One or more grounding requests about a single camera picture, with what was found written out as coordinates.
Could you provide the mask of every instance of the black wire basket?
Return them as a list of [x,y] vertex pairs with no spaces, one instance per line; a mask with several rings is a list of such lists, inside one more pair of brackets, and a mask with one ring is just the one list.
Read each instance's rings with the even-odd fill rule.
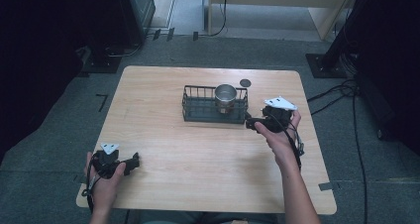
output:
[[248,110],[248,89],[236,88],[235,103],[228,113],[221,113],[216,104],[216,87],[185,85],[182,96],[184,121],[244,124]]

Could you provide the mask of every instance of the person's right hand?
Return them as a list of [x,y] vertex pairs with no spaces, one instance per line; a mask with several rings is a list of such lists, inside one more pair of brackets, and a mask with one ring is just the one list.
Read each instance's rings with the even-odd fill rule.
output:
[[[299,112],[297,110],[293,111],[292,119],[287,128],[287,132],[293,141],[296,140],[294,129],[297,129],[300,118]],[[298,168],[293,150],[284,132],[273,133],[260,122],[257,122],[255,126],[257,131],[266,138],[266,142],[274,152],[275,161],[280,168],[284,168],[285,166],[296,166]]]

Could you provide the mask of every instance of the floor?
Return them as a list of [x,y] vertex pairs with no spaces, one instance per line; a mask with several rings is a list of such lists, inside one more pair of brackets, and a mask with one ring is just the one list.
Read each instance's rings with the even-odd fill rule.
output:
[[[155,0],[153,29],[174,28],[175,35],[207,35],[207,10],[202,0]],[[213,33],[223,25],[223,5],[213,5]],[[325,41],[334,41],[345,20],[343,12]],[[227,5],[226,25],[218,37],[320,42],[307,8]]]

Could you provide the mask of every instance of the hand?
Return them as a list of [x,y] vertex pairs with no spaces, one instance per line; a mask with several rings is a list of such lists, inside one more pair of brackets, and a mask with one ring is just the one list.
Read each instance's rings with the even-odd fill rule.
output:
[[[89,167],[90,160],[92,159],[92,153],[87,153],[86,167],[84,168],[84,174],[87,175],[87,168]],[[126,168],[125,163],[120,163],[115,169],[114,174],[111,178],[105,179],[100,178],[93,187],[93,215],[91,222],[94,222],[95,217],[101,217],[96,219],[108,218],[111,211],[112,205],[117,198],[118,184],[121,178],[124,176],[124,169]],[[92,166],[90,169],[90,178],[96,174],[95,167]]]
[[[287,132],[290,135],[291,139],[293,139],[293,141],[296,140],[294,129],[297,129],[297,126],[300,122],[300,118],[300,113],[297,110],[293,111],[293,116],[290,121],[291,125],[289,124],[287,128]],[[293,165],[296,165],[296,167],[298,168],[293,150],[291,149],[290,143],[284,132],[273,133],[260,122],[257,122],[255,126],[257,131],[266,138],[266,142],[274,152],[275,161],[277,162],[280,168],[283,168],[285,166],[289,167]]]

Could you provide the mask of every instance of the person's left hand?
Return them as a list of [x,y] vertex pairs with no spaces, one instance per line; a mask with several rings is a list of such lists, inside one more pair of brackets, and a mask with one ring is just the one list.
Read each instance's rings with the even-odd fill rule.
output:
[[[84,168],[84,174],[87,175],[87,168],[89,167],[90,160],[92,159],[92,153],[87,153],[86,167]],[[125,163],[120,163],[115,169],[114,174],[111,178],[105,179],[100,178],[93,187],[93,212],[104,212],[109,213],[115,199],[117,198],[118,184],[121,178],[124,176],[124,169],[126,168]],[[90,169],[90,178],[96,174],[95,167],[92,166]]]

